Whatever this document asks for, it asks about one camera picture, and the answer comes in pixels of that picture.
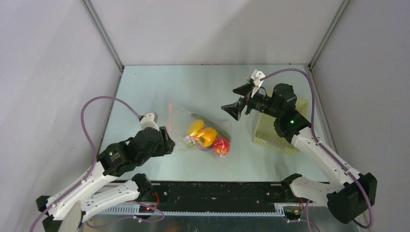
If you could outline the clear zip top bag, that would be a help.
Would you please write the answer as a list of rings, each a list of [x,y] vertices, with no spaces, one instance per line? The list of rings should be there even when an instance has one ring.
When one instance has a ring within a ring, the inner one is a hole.
[[[168,104],[167,131],[181,151],[201,150],[219,159],[231,150],[232,126],[229,120],[213,119]]]

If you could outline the yellow bell pepper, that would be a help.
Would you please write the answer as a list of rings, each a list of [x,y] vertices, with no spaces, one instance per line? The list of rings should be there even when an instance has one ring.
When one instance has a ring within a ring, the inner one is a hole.
[[[211,146],[217,138],[217,131],[211,127],[201,129],[196,135],[196,141],[202,147]]]

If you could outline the yellow lemon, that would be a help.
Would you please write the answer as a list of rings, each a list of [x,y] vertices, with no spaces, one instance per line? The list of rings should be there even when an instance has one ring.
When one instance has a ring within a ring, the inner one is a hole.
[[[205,122],[203,120],[201,119],[195,120],[189,126],[187,134],[189,136],[196,136],[198,132],[204,127],[204,125],[205,125]]]

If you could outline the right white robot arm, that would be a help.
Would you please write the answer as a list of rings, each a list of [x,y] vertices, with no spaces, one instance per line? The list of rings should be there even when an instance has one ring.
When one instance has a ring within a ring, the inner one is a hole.
[[[277,84],[271,96],[259,94],[252,83],[233,92],[241,97],[235,103],[222,106],[223,111],[235,120],[240,119],[243,111],[249,114],[251,110],[274,117],[273,127],[278,136],[306,154],[328,181],[325,184],[292,174],[281,182],[285,201],[294,202],[300,197],[325,205],[344,224],[371,210],[377,179],[371,173],[360,173],[319,139],[312,124],[296,110],[297,96],[291,85]]]

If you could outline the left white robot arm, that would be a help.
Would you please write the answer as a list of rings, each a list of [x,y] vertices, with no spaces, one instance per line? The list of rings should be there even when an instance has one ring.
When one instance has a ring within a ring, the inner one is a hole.
[[[145,174],[136,174],[119,187],[97,193],[106,184],[115,181],[152,157],[171,154],[175,142],[166,127],[148,127],[134,137],[110,144],[96,157],[96,162],[79,177],[75,184],[54,196],[36,199],[38,210],[47,217],[42,221],[46,232],[59,230],[64,218],[76,202],[81,203],[80,221],[77,226],[99,212],[117,204],[138,200],[148,201],[153,186]]]

